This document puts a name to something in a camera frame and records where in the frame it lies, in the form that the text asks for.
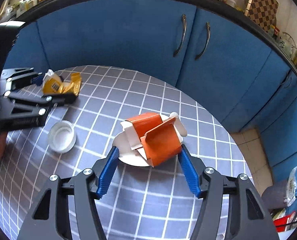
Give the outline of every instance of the white bowl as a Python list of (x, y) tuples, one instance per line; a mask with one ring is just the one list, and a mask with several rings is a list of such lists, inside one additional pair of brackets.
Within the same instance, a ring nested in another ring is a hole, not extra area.
[(66, 153), (76, 142), (73, 125), (68, 121), (57, 122), (47, 136), (49, 147), (57, 153)]

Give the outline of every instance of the beige tiled floor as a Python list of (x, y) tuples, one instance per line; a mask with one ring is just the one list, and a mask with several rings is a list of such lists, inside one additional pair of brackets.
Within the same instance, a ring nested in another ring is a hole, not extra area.
[(262, 195), (267, 187), (273, 185), (273, 181), (271, 170), (267, 163), (267, 158), (257, 131), (250, 129), (243, 133), (233, 133), (231, 136), (249, 166), (255, 188), (260, 195)]

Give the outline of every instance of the silver screw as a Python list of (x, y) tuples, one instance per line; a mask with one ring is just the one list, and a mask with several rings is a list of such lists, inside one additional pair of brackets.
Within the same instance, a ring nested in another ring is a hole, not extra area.
[(46, 109), (45, 108), (41, 108), (39, 111), (38, 111), (38, 114), (39, 115), (44, 115), (46, 112)]
[(90, 175), (91, 173), (92, 173), (92, 169), (90, 169), (90, 168), (87, 168), (83, 171), (84, 175)]
[(212, 174), (212, 173), (214, 173), (214, 169), (211, 168), (211, 167), (207, 167), (207, 168), (205, 169), (205, 172), (208, 173), (208, 174)]
[(50, 181), (56, 181), (58, 176), (56, 174), (53, 174), (50, 176)]
[(248, 179), (248, 176), (244, 173), (240, 174), (240, 179), (241, 180), (247, 180)]
[(10, 91), (9, 90), (4, 93), (4, 97), (5, 98), (8, 97), (9, 95), (10, 95)]

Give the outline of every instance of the round table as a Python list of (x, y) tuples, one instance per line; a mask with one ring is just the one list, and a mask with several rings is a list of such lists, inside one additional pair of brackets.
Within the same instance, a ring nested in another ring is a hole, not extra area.
[[(57, 73), (69, 80), (80, 72), (82, 87), (77, 101), (51, 111), (44, 127), (9, 132), (0, 162), (0, 227), (14, 240), (23, 219), (51, 174), (61, 178), (91, 168), (110, 151), (120, 122), (144, 112), (179, 113), (188, 131), (184, 143), (193, 156), (221, 174), (250, 172), (233, 139), (201, 105), (171, 85), (137, 71), (104, 66), (78, 66)], [(19, 93), (41, 96), (32, 85)], [(60, 120), (75, 126), (76, 144), (68, 153), (48, 148), (47, 134)], [(202, 200), (193, 197), (177, 157), (158, 167), (119, 163), (108, 193), (96, 201), (108, 239), (189, 239)], [(69, 196), (73, 239), (79, 239), (74, 197)], [(228, 196), (223, 197), (218, 234), (225, 233)]]

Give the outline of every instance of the trash bin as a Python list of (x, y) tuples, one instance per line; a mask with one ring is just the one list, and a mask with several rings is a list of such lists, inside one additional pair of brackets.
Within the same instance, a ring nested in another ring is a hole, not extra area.
[(275, 183), (263, 192), (262, 200), (268, 210), (286, 208), (292, 205), (297, 189), (296, 170), (297, 167), (293, 168), (288, 179)]

